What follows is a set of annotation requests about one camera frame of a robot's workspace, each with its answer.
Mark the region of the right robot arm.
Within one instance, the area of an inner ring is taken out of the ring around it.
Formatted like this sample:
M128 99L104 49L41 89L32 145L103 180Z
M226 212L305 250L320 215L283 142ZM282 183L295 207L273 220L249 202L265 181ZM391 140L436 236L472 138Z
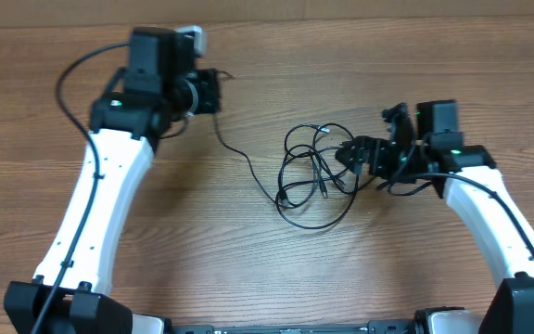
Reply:
M485 314L462 307L432 307L411 320L371 321L369 333L534 333L534 230L517 208L495 160L481 145L468 146L454 100L385 109L387 139L356 136L337 160L354 174L362 167L396 184L431 186L464 222L489 266L496 293Z

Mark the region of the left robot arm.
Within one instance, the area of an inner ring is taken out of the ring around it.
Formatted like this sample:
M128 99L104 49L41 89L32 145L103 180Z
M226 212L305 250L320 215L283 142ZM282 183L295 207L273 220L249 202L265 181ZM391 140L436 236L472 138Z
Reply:
M215 69L196 63L198 26L136 27L118 68L80 126L83 165L57 235L30 282L13 281L4 308L19 333L169 333L110 296L120 237L135 193L175 122L220 109Z

